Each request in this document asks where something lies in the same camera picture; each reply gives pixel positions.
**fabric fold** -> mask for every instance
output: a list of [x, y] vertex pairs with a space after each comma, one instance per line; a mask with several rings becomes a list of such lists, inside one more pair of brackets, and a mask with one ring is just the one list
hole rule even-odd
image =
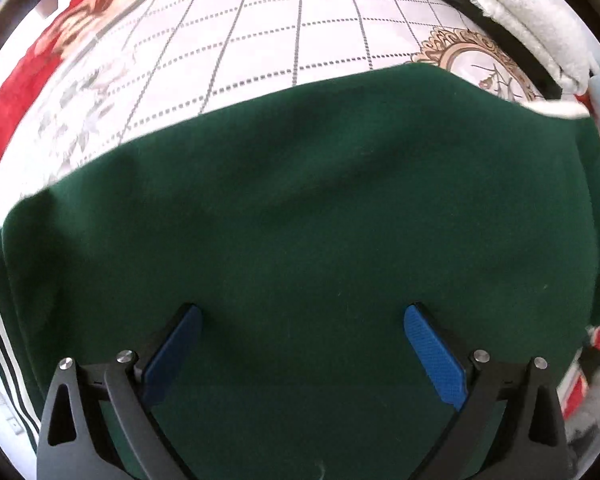
[[491, 41], [494, 41], [520, 67], [545, 99], [560, 99], [562, 88], [536, 59], [531, 51], [513, 34], [472, 4], [471, 0], [442, 0], [468, 17]]
[[533, 52], [564, 91], [584, 94], [590, 72], [600, 72], [562, 0], [473, 1]]

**decorative pattern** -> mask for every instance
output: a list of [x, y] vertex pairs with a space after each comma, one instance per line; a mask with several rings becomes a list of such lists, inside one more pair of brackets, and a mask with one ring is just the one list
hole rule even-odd
[[83, 0], [37, 42], [65, 61], [0, 162], [0, 224], [120, 142], [294, 83], [411, 57], [505, 99], [534, 98], [515, 63], [441, 0], [136, 0], [120, 12], [128, 1]]
[[434, 64], [452, 73], [465, 72], [467, 65], [482, 70], [485, 77], [478, 86], [512, 102], [533, 101], [538, 96], [516, 63], [493, 40], [477, 31], [435, 27], [411, 60]]

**black stripe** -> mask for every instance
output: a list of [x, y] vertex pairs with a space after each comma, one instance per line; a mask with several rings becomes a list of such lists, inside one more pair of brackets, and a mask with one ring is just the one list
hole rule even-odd
[[234, 22], [232, 23], [231, 28], [229, 29], [229, 34], [227, 35], [226, 40], [224, 41], [224, 45], [222, 46], [222, 50], [220, 51], [218, 59], [216, 60], [216, 66], [214, 67], [214, 71], [211, 74], [211, 79], [209, 80], [209, 88], [206, 90], [205, 100], [202, 103], [202, 106], [200, 107], [200, 111], [198, 112], [199, 114], [205, 111], [206, 105], [208, 104], [209, 98], [211, 97], [211, 91], [214, 87], [214, 83], [216, 82], [216, 75], [218, 74], [218, 69], [220, 68], [220, 62], [224, 57], [224, 51], [226, 50], [226, 46], [229, 43], [229, 38], [231, 38], [231, 35], [234, 33], [235, 24], [238, 23], [238, 18], [240, 18], [240, 12], [242, 12], [242, 8], [244, 7], [244, 1], [245, 0], [242, 0], [240, 2], [238, 12], [235, 13]]
[[[13, 384], [14, 384], [14, 387], [16, 390], [17, 400], [18, 400], [20, 407], [22, 408], [24, 416], [27, 418], [27, 420], [29, 420], [31, 422], [31, 424], [33, 425], [34, 428], [37, 428], [38, 425], [34, 421], [33, 417], [29, 414], [29, 410], [27, 410], [24, 405], [24, 401], [22, 399], [22, 393], [20, 392], [20, 388], [18, 387], [18, 381], [16, 379], [15, 369], [13, 368], [13, 363], [11, 363], [11, 359], [9, 359], [6, 346], [4, 345], [4, 341], [2, 340], [1, 336], [0, 336], [0, 352], [2, 353], [2, 356], [4, 357], [4, 361], [7, 363], [7, 368], [8, 368], [7, 370], [3, 370], [3, 371], [5, 374], [8, 373], [11, 377], [11, 380], [13, 381]], [[11, 394], [11, 389], [9, 388], [9, 383], [8, 383], [6, 377], [4, 377], [3, 380], [4, 380], [5, 390], [7, 391], [9, 399], [10, 399], [13, 407], [15, 408], [16, 402], [14, 402], [13, 396]], [[17, 410], [16, 410], [16, 415], [18, 416], [18, 418], [20, 418], [20, 414], [18, 413]], [[21, 420], [21, 423], [22, 423], [23, 427], [26, 428], [26, 430], [28, 431], [29, 428], [28, 428], [27, 424], [25, 423], [25, 421]]]
[[426, 0], [426, 1], [429, 4], [429, 9], [431, 9], [431, 12], [433, 12], [433, 15], [436, 17], [436, 20], [438, 21], [438, 24], [440, 25], [440, 27], [442, 27], [442, 22], [440, 21], [440, 18], [436, 14], [436, 9], [433, 8], [433, 5], [431, 5], [431, 2], [429, 0]]
[[298, 56], [300, 54], [300, 21], [302, 19], [302, 0], [298, 1], [298, 24], [296, 25], [296, 49], [294, 50], [294, 71], [291, 76], [291, 86], [298, 84]]
[[464, 28], [469, 30], [469, 25], [466, 24], [466, 21], [464, 20], [464, 16], [462, 15], [462, 12], [460, 12], [458, 9], [456, 9], [456, 12], [458, 13], [458, 16], [460, 16], [460, 21], [464, 25]]
[[132, 27], [131, 31], [129, 32], [129, 34], [126, 35], [125, 43], [122, 44], [122, 50], [125, 49], [126, 44], [131, 39], [131, 36], [136, 31], [136, 28], [138, 28], [138, 25], [140, 25], [140, 22], [142, 22], [142, 20], [144, 20], [144, 18], [147, 16], [148, 12], [151, 10], [151, 7], [154, 6], [155, 1], [156, 0], [151, 0], [151, 3], [149, 3], [149, 5], [147, 6], [147, 8], [144, 10], [144, 12], [142, 13], [142, 16], [140, 16], [140, 18], [138, 18], [138, 20], [136, 21], [136, 23]]
[[133, 118], [134, 114], [136, 113], [136, 110], [138, 110], [138, 106], [140, 105], [140, 101], [142, 101], [142, 98], [144, 97], [144, 93], [146, 92], [146, 89], [149, 86], [149, 83], [151, 82], [151, 79], [154, 77], [155, 72], [158, 70], [158, 65], [160, 65], [160, 62], [162, 60], [162, 56], [164, 56], [164, 53], [167, 51], [167, 47], [170, 45], [171, 40], [176, 35], [178, 29], [180, 28], [180, 25], [182, 24], [182, 22], [184, 22], [184, 19], [186, 18], [187, 14], [189, 13], [189, 10], [191, 9], [191, 6], [193, 5], [194, 1], [195, 0], [191, 0], [189, 2], [189, 5], [187, 5], [187, 8], [182, 13], [182, 17], [180, 18], [180, 21], [178, 22], [178, 24], [176, 25], [176, 27], [173, 29], [173, 32], [169, 36], [169, 39], [167, 40], [167, 42], [164, 44], [164, 47], [163, 47], [163, 49], [162, 49], [162, 51], [160, 53], [160, 56], [158, 56], [158, 60], [155, 62], [154, 68], [151, 70], [151, 73], [149, 74], [149, 77], [147, 77], [146, 83], [144, 83], [144, 86], [142, 87], [142, 90], [140, 91], [138, 99], [136, 99], [136, 103], [134, 104], [133, 108], [131, 108], [131, 113], [129, 114], [129, 117], [126, 118], [126, 123], [125, 123], [124, 128], [122, 128], [122, 130], [120, 130], [120, 132], [118, 133], [118, 141], [119, 142], [122, 142], [122, 137], [125, 134], [126, 130], [129, 128], [129, 124], [131, 123], [131, 119]]
[[356, 12], [358, 14], [358, 23], [360, 24], [360, 32], [362, 33], [362, 41], [364, 41], [364, 43], [365, 43], [366, 60], [369, 63], [369, 70], [373, 70], [374, 65], [371, 62], [371, 54], [369, 52], [369, 42], [366, 40], [366, 32], [365, 32], [365, 26], [362, 23], [362, 15], [360, 15], [360, 9], [358, 8], [358, 3], [356, 2], [356, 0], [352, 0], [352, 1], [353, 1], [353, 6], [356, 7]]
[[[2, 355], [4, 356], [5, 355], [5, 353], [4, 353], [5, 349], [4, 349], [4, 344], [3, 344], [1, 338], [0, 338], [0, 351], [2, 352]], [[13, 414], [14, 414], [14, 416], [17, 417], [20, 425], [27, 432], [27, 436], [29, 437], [29, 441], [31, 442], [31, 445], [32, 445], [33, 449], [35, 450], [36, 449], [36, 440], [35, 440], [35, 437], [34, 437], [32, 431], [31, 431], [31, 428], [29, 427], [29, 425], [26, 423], [26, 421], [24, 421], [22, 419], [22, 416], [20, 415], [20, 413], [18, 412], [18, 410], [16, 410], [16, 407], [15, 407], [16, 403], [14, 402], [13, 395], [11, 394], [11, 389], [9, 388], [9, 383], [7, 381], [7, 377], [6, 377], [7, 373], [10, 374], [11, 379], [14, 379], [13, 368], [11, 367], [11, 362], [10, 362], [10, 360], [7, 357], [5, 357], [5, 361], [7, 363], [7, 366], [9, 367], [9, 370], [4, 370], [0, 366], [0, 378], [2, 380], [2, 384], [4, 385], [4, 390], [7, 393], [7, 396], [9, 397], [9, 402], [13, 406], [13, 409], [14, 409], [14, 413]], [[14, 381], [14, 384], [16, 386], [16, 392], [18, 394], [18, 400], [20, 401], [20, 405], [22, 406], [23, 405], [22, 404], [22, 396], [20, 395], [20, 391], [18, 389], [17, 382]], [[33, 425], [33, 427], [36, 428], [37, 426], [35, 425], [34, 421], [31, 420], [31, 418], [29, 417], [28, 411], [25, 408], [23, 408], [22, 411], [25, 413], [25, 416], [27, 417], [27, 420], [30, 420], [31, 423], [32, 423], [32, 425]]]
[[416, 43], [418, 45], [420, 45], [420, 42], [418, 41], [418, 38], [416, 38], [416, 35], [415, 35], [413, 29], [411, 28], [411, 25], [407, 21], [407, 18], [404, 16], [404, 12], [402, 12], [402, 9], [400, 8], [400, 5], [398, 5], [398, 0], [394, 0], [394, 4], [395, 4], [396, 7], [398, 7], [398, 11], [400, 12], [400, 15], [402, 16], [402, 19], [404, 20], [404, 23], [406, 23], [407, 27], [409, 27], [409, 32], [413, 36], [413, 39], [416, 40]]
[[[7, 393], [7, 397], [9, 399], [9, 402], [11, 403], [11, 405], [13, 406], [13, 409], [15, 410], [15, 405], [13, 403], [13, 398], [11, 397], [11, 393], [9, 391], [9, 388], [7, 387], [7, 377], [4, 375], [4, 370], [2, 370], [1, 366], [0, 366], [0, 380], [2, 381], [2, 384], [4, 385], [4, 390]], [[31, 432], [31, 429], [29, 428], [29, 425], [26, 424], [24, 422], [24, 420], [22, 420], [22, 418], [21, 418], [21, 416], [20, 416], [20, 414], [18, 412], [15, 412], [14, 416], [16, 416], [16, 418], [18, 419], [20, 425], [27, 432], [27, 437], [29, 438], [29, 443], [31, 444], [31, 447], [33, 448], [33, 451], [35, 451], [38, 448], [38, 444], [36, 443], [36, 439], [35, 439], [33, 433]]]

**white stripe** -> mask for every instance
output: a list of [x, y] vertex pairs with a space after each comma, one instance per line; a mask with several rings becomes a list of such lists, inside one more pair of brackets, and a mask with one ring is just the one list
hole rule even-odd
[[590, 116], [587, 107], [577, 101], [525, 101], [519, 103], [547, 117], [558, 117], [561, 119], [583, 119]]
[[576, 385], [576, 381], [580, 377], [581, 368], [578, 359], [580, 358], [581, 353], [582, 348], [579, 348], [575, 357], [573, 358], [573, 361], [571, 362], [571, 366], [569, 366], [569, 369], [567, 370], [567, 373], [565, 373], [565, 375], [562, 377], [560, 384], [556, 388], [558, 399], [560, 400], [560, 406], [562, 407], [563, 411], [567, 400], [573, 391], [573, 387]]
[[30, 418], [34, 421], [34, 423], [37, 427], [34, 427], [30, 423], [29, 418], [24, 416], [24, 410], [20, 406], [20, 401], [18, 399], [16, 386], [13, 383], [13, 378], [11, 377], [11, 374], [9, 372], [9, 367], [7, 366], [4, 356], [2, 355], [2, 351], [0, 350], [0, 366], [2, 366], [2, 369], [4, 370], [4, 374], [7, 377], [7, 382], [9, 384], [9, 390], [11, 391], [11, 396], [13, 397], [13, 403], [14, 403], [16, 409], [18, 410], [18, 412], [23, 416], [24, 420], [31, 428], [31, 431], [33, 432], [34, 437], [37, 442], [38, 441], [38, 432], [40, 431], [40, 420], [39, 420], [38, 416], [36, 415], [36, 410], [33, 409], [33, 404], [31, 403], [31, 399], [29, 398], [29, 393], [27, 391], [26, 386], [24, 385], [24, 378], [22, 377], [22, 370], [20, 370], [20, 365], [18, 364], [16, 356], [13, 352], [13, 347], [11, 346], [11, 341], [9, 340], [9, 337], [7, 336], [7, 331], [4, 327], [4, 322], [2, 321], [1, 316], [0, 316], [0, 337], [2, 338], [2, 342], [6, 349], [7, 356], [11, 362], [11, 365], [13, 366], [13, 370], [15, 371], [16, 380], [18, 383], [18, 389], [20, 391], [20, 396], [22, 397], [22, 402], [24, 403], [24, 409], [27, 411]]

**grid pattern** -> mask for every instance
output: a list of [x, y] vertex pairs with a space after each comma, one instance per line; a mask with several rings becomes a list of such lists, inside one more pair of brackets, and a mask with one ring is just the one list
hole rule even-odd
[[[0, 163], [0, 222], [22, 196], [121, 142], [296, 84], [408, 62], [434, 27], [480, 32], [441, 0], [144, 0], [20, 123]], [[484, 73], [463, 76], [478, 84]]]

